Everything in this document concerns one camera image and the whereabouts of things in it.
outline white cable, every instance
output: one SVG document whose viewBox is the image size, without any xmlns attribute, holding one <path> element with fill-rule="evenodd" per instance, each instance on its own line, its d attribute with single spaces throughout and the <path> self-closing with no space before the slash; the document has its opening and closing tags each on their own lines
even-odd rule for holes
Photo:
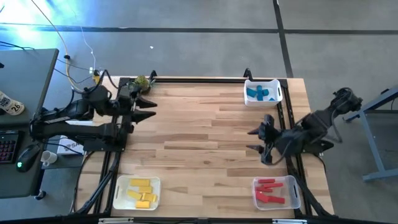
<svg viewBox="0 0 398 224">
<path fill-rule="evenodd" d="M 77 21 L 78 19 L 77 19 L 76 12 L 75 12 L 75 11 L 72 9 L 72 7 L 70 6 L 69 1 L 67 1 L 67 4 L 68 4 L 70 10 L 72 10 L 72 12 L 74 13 L 75 19 L 76 19 L 76 21 Z M 85 44 L 87 45 L 87 47 L 91 50 L 91 55 L 93 56 L 93 59 L 94 59 L 94 66 L 93 66 L 93 72 L 94 72 L 94 70 L 95 70 L 95 68 L 96 68 L 96 67 L 95 67 L 96 59 L 95 59 L 95 56 L 94 56 L 94 50 L 87 44 L 86 37 L 85 37 L 85 33 L 83 32 L 83 28 L 82 28 L 81 25 L 79 25 L 79 26 L 80 26 L 80 29 L 81 29 L 81 34 L 82 34 L 82 36 L 83 36 L 83 40 L 85 41 Z"/>
<path fill-rule="evenodd" d="M 44 12 L 40 9 L 40 7 L 39 7 L 38 5 L 36 5 L 36 3 L 35 3 L 33 0 L 31 0 L 31 1 L 32 1 L 32 3 L 36 6 L 36 8 L 43 14 L 43 16 L 48 20 L 48 22 L 49 22 L 49 23 L 51 24 L 51 26 L 55 29 L 55 31 L 57 31 L 57 34 L 58 34 L 58 36 L 61 38 L 62 43 L 63 43 L 63 46 L 65 47 L 65 54 L 66 54 L 66 55 L 69 55 L 69 54 L 68 54 L 67 45 L 66 45 L 65 41 L 63 40 L 61 34 L 59 33 L 58 29 L 54 26 L 54 24 L 52 24 L 51 20 L 44 14 Z M 81 91 L 81 90 L 72 82 L 72 79 L 70 78 L 70 75 L 69 75 L 69 59 L 66 58 L 66 61 L 67 61 L 66 73 L 67 73 L 69 82 L 70 82 L 70 84 L 72 85 L 72 87 L 73 87 L 74 89 L 76 89 L 76 90 L 78 90 L 78 91 Z"/>
</svg>

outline gray concrete floor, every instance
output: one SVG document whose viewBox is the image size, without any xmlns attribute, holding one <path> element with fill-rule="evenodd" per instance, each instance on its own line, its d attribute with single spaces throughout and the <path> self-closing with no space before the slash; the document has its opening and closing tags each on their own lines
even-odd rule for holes
<svg viewBox="0 0 398 224">
<path fill-rule="evenodd" d="M 30 1 L 10 2 L 0 13 L 0 22 L 47 24 L 30 7 Z M 48 2 L 54 7 L 37 1 L 56 25 L 277 28 L 271 0 Z M 398 29 L 398 2 L 394 0 L 279 0 L 279 4 L 286 29 Z M 60 59 L 64 54 L 55 32 L 24 27 L 0 33 L 0 40 L 6 42 L 56 47 Z M 81 32 L 62 35 L 73 63 L 92 67 Z M 87 32 L 85 36 L 94 49 L 97 67 L 107 68 L 112 75 L 149 74 L 155 69 L 159 75 L 238 77 L 250 67 L 256 77 L 286 77 L 278 34 Z M 289 34 L 286 39 L 294 77 L 304 78 L 312 110 L 328 106 L 332 93 L 343 86 L 351 87 L 367 102 L 398 83 L 398 35 Z M 57 68 L 65 69 L 61 63 Z M 79 69 L 72 69 L 71 74 L 77 80 L 89 75 Z M 54 73 L 45 106 L 63 106 L 70 97 L 68 86 L 65 77 Z M 345 124 L 340 119 L 336 125 L 344 143 L 324 156 L 335 213 L 345 218 L 395 223 L 398 177 L 364 183 L 362 175 L 376 171 L 376 165 L 362 125 L 358 121 Z M 398 167 L 398 162 L 389 160 L 388 166 Z M 0 200 L 0 220 L 67 214 L 76 177 L 77 169 L 46 171 L 43 189 L 49 196 L 39 202 L 32 197 Z"/>
</svg>

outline white mug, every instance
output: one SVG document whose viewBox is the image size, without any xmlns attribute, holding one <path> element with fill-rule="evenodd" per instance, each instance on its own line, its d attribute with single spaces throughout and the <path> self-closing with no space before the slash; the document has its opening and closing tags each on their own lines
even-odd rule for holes
<svg viewBox="0 0 398 224">
<path fill-rule="evenodd" d="M 54 152 L 44 151 L 40 161 L 43 162 L 43 166 L 49 166 L 50 164 L 57 161 L 57 155 Z"/>
</svg>

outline keyboard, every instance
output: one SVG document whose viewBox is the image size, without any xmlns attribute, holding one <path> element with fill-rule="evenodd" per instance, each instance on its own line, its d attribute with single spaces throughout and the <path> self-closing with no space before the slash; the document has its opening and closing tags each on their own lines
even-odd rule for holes
<svg viewBox="0 0 398 224">
<path fill-rule="evenodd" d="M 15 163 L 22 134 L 22 131 L 0 131 L 0 164 Z"/>
</svg>

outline white plastic bin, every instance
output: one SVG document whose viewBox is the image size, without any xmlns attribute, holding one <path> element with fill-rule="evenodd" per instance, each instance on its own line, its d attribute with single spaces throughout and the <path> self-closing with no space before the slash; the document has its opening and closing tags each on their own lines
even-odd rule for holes
<svg viewBox="0 0 398 224">
<path fill-rule="evenodd" d="M 262 185 L 258 183 L 259 179 L 275 179 L 275 183 L 283 183 L 284 185 L 282 187 L 273 187 L 272 192 L 264 192 L 264 194 L 267 196 L 283 197 L 285 198 L 285 203 L 263 203 L 262 201 L 257 200 L 255 188 Z M 291 175 L 284 177 L 256 177 L 253 180 L 252 194 L 254 205 L 259 210 L 292 209 L 300 208 L 301 206 L 299 187 L 296 179 Z"/>
<path fill-rule="evenodd" d="M 266 89 L 269 92 L 268 96 L 264 96 L 263 101 L 258 101 L 256 97 L 248 96 L 248 94 L 246 93 L 246 88 L 251 88 L 253 90 L 256 90 L 258 85 L 262 86 L 263 90 Z M 243 94 L 244 94 L 244 104 L 246 106 L 271 107 L 275 106 L 276 104 L 278 104 L 283 100 L 283 94 L 278 80 L 273 80 L 269 82 L 252 82 L 250 80 L 246 80 L 244 82 Z"/>
<path fill-rule="evenodd" d="M 130 186 L 131 179 L 149 179 L 152 193 L 157 195 L 156 202 L 150 203 L 150 208 L 136 208 L 137 200 L 127 196 L 127 190 L 138 192 L 139 187 Z M 160 179 L 158 177 L 138 177 L 135 175 L 121 175 L 116 181 L 116 190 L 113 198 L 113 207 L 120 210 L 148 210 L 152 211 L 160 203 Z"/>
</svg>

